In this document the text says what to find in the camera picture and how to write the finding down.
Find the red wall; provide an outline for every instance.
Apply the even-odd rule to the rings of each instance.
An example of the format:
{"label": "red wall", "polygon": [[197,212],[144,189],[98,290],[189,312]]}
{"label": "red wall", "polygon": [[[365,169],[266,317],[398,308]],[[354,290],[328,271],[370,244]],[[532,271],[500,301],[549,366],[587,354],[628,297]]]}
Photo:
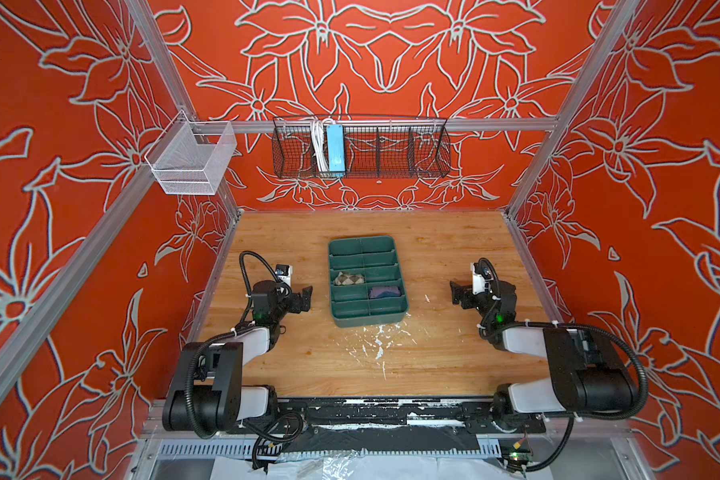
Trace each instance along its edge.
{"label": "red wall", "polygon": [[[176,113],[120,0],[0,2],[0,346]],[[0,406],[0,478],[123,475],[230,219],[154,185]]]}
{"label": "red wall", "polygon": [[720,478],[720,2],[644,2],[519,218],[567,320],[649,372],[660,478]]}
{"label": "red wall", "polygon": [[0,406],[0,476],[122,477],[229,224],[153,185]]}
{"label": "red wall", "polygon": [[0,3],[0,346],[175,113],[121,0]]}
{"label": "red wall", "polygon": [[[204,119],[286,114],[555,115],[613,2],[361,5],[150,0]],[[506,206],[540,132],[458,134],[440,180],[279,180],[265,135],[240,138],[227,181],[250,210]]]}

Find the plastic sheet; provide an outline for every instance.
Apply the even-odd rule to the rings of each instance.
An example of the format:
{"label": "plastic sheet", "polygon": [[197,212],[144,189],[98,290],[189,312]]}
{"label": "plastic sheet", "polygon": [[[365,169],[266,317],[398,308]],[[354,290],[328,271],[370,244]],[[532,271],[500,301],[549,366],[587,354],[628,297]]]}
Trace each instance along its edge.
{"label": "plastic sheet", "polygon": [[[303,462],[275,463],[269,473],[251,470],[250,462],[218,457],[210,480],[508,480],[510,475],[482,460],[424,456],[325,457]],[[529,473],[529,480],[552,480],[546,468]]]}

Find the basket divider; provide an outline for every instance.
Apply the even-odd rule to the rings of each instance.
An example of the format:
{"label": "basket divider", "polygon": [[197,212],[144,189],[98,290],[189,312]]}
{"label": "basket divider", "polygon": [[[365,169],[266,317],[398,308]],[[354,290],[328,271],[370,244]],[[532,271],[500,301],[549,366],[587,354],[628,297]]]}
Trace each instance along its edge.
{"label": "basket divider", "polygon": [[275,161],[275,175],[277,175],[278,178],[282,178],[282,170],[286,164],[286,154],[282,151],[282,142],[280,141],[282,130],[277,126],[277,123],[275,123],[274,120],[272,122],[275,124],[275,140],[277,141],[277,149],[280,153],[279,161]]}
{"label": "basket divider", "polygon": [[416,152],[414,150],[413,129],[408,127],[408,173],[413,177],[416,175]]}
{"label": "basket divider", "polygon": [[382,176],[382,140],[378,135],[378,127],[376,127],[376,175]]}
{"label": "basket divider", "polygon": [[[315,144],[309,142],[309,171],[312,172],[313,177],[317,177],[317,153],[315,152]],[[298,178],[301,178],[301,171],[298,172]]]}
{"label": "basket divider", "polygon": [[443,124],[440,127],[440,136],[438,137],[438,146],[434,149],[434,162],[438,165],[438,170],[440,170],[440,176],[444,177],[445,172],[443,172],[443,166],[441,165],[441,161],[439,161],[440,155],[440,144],[443,143],[443,132],[445,132],[445,124]]}

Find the wooden tabletop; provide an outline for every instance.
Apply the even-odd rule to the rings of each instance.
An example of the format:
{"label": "wooden tabletop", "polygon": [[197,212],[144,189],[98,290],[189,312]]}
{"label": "wooden tabletop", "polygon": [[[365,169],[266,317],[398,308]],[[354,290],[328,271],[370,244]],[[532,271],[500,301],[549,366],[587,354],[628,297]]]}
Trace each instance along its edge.
{"label": "wooden tabletop", "polygon": [[[403,321],[339,328],[328,300],[328,242],[391,235],[411,304]],[[314,286],[312,309],[289,313],[275,348],[243,369],[245,385],[280,396],[489,395],[501,383],[548,376],[537,357],[500,352],[478,335],[479,315],[451,303],[450,280],[470,284],[481,256],[517,286],[518,318],[548,321],[499,212],[246,212],[200,339],[227,332],[246,304],[238,254],[293,265],[295,291]],[[269,274],[246,259],[251,284]]]}

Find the white mesh basket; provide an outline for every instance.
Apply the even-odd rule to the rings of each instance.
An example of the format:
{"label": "white mesh basket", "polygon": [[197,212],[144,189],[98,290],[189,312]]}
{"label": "white mesh basket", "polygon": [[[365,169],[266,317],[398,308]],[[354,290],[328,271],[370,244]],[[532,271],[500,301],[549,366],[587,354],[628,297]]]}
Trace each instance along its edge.
{"label": "white mesh basket", "polygon": [[216,143],[204,143],[210,140],[194,134],[193,123],[179,112],[146,156],[152,173],[167,194],[215,194],[237,148],[231,123],[227,123]]}

